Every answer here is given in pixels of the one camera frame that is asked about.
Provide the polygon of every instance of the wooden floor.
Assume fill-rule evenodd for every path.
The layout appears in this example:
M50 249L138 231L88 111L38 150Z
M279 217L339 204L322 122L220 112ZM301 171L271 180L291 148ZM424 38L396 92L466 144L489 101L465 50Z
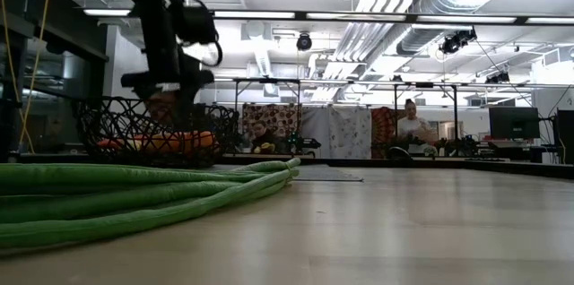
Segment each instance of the wooden floor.
M574 184L349 168L132 237L0 259L0 284L574 284Z

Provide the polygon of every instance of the green hose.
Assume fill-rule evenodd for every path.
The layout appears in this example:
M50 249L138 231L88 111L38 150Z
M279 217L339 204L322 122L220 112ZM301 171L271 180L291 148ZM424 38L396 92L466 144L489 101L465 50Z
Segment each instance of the green hose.
M44 200L42 203L46 205L23 203L8 206L15 208L16 214L9 213L9 209L3 207L0 209L0 221L16 223L0 224L0 248L51 246L114 238L193 219L223 206L238 205L278 192L298 174L293 168L299 164L299 159L286 163L262 162L248 169L219 173L109 166L98 168L93 165L2 165L0 186L34 186L35 183L43 186L97 186L100 183L117 183L132 184L138 188L58 197ZM15 174L21 174L22 180L17 181ZM154 205L160 207L138 209ZM132 211L113 213L125 209ZM74 220L102 213L111 214Z

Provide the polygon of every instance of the woman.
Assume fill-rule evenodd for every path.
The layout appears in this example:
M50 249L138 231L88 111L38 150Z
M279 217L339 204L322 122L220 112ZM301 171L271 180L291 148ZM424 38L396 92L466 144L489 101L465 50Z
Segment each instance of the woman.
M252 141L253 146L251 152L254 153L273 153L278 146L278 139L275 137L271 129L267 129L267 125L263 120L255 122L253 125L253 134L255 139ZM270 144L271 149L263 148L264 144Z
M416 105L410 99L404 104L406 117L400 119L398 125L398 138L409 142L408 151L412 154L423 154L433 142L433 131L429 123L423 118L416 116Z

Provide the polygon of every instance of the gray mat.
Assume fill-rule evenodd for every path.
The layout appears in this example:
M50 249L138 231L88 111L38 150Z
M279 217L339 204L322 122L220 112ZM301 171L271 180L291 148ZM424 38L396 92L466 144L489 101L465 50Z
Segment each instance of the gray mat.
M239 165L215 165L210 170L230 170L238 168ZM336 182L362 182L360 177L346 174L328 165L303 165L297 167L300 174L295 177L295 181L336 181Z

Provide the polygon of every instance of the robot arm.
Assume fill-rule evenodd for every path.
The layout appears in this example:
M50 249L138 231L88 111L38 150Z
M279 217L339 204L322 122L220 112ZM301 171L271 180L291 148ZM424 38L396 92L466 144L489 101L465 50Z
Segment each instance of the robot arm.
M195 1L199 6L185 6L185 0L132 1L135 6L130 15L142 21L149 72L125 74L122 86L134 87L138 92L157 83L176 82L181 90L188 90L185 95L193 99L199 89L213 81L213 75L200 71L200 61L183 52L176 36L184 46L215 43L219 59L212 66L218 65L222 52L211 13L198 0Z

